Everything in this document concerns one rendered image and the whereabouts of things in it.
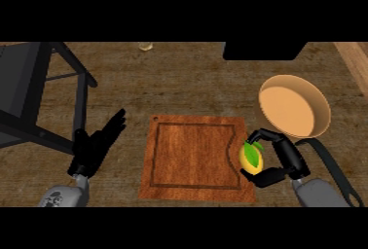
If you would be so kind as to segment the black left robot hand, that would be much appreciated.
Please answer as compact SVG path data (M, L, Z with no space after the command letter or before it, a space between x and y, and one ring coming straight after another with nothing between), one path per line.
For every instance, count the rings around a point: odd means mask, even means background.
M94 175L125 127L125 109L121 109L103 128L95 130L91 135L82 128L75 130L73 159L67 169L70 176L81 175L90 178Z

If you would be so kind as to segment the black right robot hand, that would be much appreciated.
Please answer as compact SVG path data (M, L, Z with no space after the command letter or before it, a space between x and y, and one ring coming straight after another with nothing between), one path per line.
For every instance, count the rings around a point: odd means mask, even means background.
M291 180L298 180L310 174L310 171L302 156L282 133L259 128L249 134L246 142L252 145L259 139L271 142L282 166L270 167L255 175L249 174L243 169L239 172L246 181L251 182L257 188L265 188L283 181L285 176L288 176Z

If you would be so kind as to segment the yellow lemon with green leaf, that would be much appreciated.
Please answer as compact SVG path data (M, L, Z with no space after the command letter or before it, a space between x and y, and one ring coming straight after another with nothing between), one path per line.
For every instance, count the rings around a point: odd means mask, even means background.
M242 169L251 175L255 175L262 170L262 146L258 142L243 142L237 151L237 160Z

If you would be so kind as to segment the brown wooden cutting board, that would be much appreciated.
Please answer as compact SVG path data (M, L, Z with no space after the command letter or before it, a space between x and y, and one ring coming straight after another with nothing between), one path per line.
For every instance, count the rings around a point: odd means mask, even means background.
M140 198L252 202L254 185L239 173L246 137L242 117L149 117Z

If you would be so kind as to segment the dark grey metal rack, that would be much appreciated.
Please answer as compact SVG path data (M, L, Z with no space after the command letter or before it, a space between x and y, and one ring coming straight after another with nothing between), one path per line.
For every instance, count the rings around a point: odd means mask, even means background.
M75 70L47 78L50 56L57 53ZM0 46L0 148L32 142L72 154L73 141L36 123L47 81L78 77L73 129L84 128L87 88L97 83L63 42L26 42Z

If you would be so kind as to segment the pale wooden strip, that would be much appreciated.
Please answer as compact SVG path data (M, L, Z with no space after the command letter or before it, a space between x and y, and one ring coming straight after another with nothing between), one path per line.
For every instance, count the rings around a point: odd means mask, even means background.
M335 42L333 45L363 97L368 99L368 42Z

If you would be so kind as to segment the black box appliance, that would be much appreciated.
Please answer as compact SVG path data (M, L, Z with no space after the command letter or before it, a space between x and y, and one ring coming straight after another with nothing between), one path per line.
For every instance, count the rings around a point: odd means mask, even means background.
M225 42L224 60L293 60L304 42Z

